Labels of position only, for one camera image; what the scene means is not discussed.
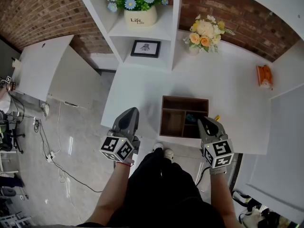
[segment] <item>tiled floor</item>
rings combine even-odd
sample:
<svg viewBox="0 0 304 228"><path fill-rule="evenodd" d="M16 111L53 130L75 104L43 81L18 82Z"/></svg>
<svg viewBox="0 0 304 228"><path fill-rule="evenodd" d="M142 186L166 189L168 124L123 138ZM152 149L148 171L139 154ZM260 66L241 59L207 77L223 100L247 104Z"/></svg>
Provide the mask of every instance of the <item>tiled floor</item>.
<svg viewBox="0 0 304 228"><path fill-rule="evenodd" d="M74 108L64 103L61 105L59 135L62 148L54 161L94 190L103 190L113 171L113 162L98 151L100 138L108 130L102 127L100 122L113 77L112 73L102 73L100 94L94 102L93 109ZM48 102L51 112L42 124L50 148L56 152L59 149L57 122L60 102L56 100ZM22 201L19 196L14 197L12 200L15 210L30 215L36 225L78 225L85 222L95 208L100 194L92 192L73 179L68 178L67 183L64 184L59 182L61 179L58 168L48 163L41 154L41 137L39 133L34 132L32 122L32 119L26 118L20 126L20 132L24 132L26 137L19 141L24 154L18 154L20 175L26 185L25 191L29 200ZM140 140L141 152L138 161L151 151L155 143L152 139L140 138ZM196 181L199 178L199 171L206 167L205 163L201 164L203 159L199 149L170 143L164 145L174 151L174 161L189 172ZM14 154L7 155L12 160L16 157ZM205 191L201 192L202 196L209 202L208 175L204 177L199 189Z"/></svg>

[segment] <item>black picture frame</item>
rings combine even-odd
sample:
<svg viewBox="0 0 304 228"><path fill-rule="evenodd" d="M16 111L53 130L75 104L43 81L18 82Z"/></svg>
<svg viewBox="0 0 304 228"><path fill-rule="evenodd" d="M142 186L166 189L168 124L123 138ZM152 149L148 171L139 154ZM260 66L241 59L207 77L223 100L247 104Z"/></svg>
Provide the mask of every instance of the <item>black picture frame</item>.
<svg viewBox="0 0 304 228"><path fill-rule="evenodd" d="M136 44L138 42L157 44L155 54L135 53ZM160 41L155 41L155 40L135 40L134 44L133 44L133 47L132 47L131 56L132 57L153 57L153 58L158 58L159 54L160 54L160 49L161 49L161 42Z"/></svg>

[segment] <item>potted flowers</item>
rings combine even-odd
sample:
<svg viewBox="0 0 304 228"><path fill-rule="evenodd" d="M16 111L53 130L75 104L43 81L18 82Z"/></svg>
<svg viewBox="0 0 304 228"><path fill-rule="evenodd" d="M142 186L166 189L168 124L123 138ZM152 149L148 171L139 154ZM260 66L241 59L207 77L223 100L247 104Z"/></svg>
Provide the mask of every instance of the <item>potted flowers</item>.
<svg viewBox="0 0 304 228"><path fill-rule="evenodd" d="M157 12L155 5L167 5L168 0L108 0L108 9L116 12L124 9L124 18L129 27L147 27L155 24Z"/></svg>
<svg viewBox="0 0 304 228"><path fill-rule="evenodd" d="M184 39L185 43L189 44L191 55L197 55L200 50L217 52L221 34L226 32L235 35L232 30L225 28L223 21L217 23L213 16L208 15L206 19L200 19L198 15L195 19L195 23L190 28L192 33Z"/></svg>

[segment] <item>white sneaker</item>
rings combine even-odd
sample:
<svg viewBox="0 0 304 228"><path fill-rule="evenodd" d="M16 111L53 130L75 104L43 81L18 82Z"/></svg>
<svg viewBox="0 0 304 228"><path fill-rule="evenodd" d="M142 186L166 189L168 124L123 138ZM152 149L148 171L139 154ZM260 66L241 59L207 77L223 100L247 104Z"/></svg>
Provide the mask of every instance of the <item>white sneaker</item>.
<svg viewBox="0 0 304 228"><path fill-rule="evenodd" d="M154 152L157 148L161 148L163 150L163 144L161 142L157 142L154 146L153 146L153 151Z"/></svg>
<svg viewBox="0 0 304 228"><path fill-rule="evenodd" d="M164 158L169 159L171 162L173 161L173 151L171 149L166 149L163 154Z"/></svg>

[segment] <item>framed picture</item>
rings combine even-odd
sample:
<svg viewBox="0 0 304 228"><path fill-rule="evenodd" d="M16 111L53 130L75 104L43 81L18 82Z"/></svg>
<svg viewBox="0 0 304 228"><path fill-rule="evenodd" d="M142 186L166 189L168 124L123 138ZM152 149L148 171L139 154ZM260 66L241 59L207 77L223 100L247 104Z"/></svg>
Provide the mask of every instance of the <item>framed picture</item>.
<svg viewBox="0 0 304 228"><path fill-rule="evenodd" d="M154 57L160 54L161 42L153 40L135 40L131 51L132 57Z"/></svg>

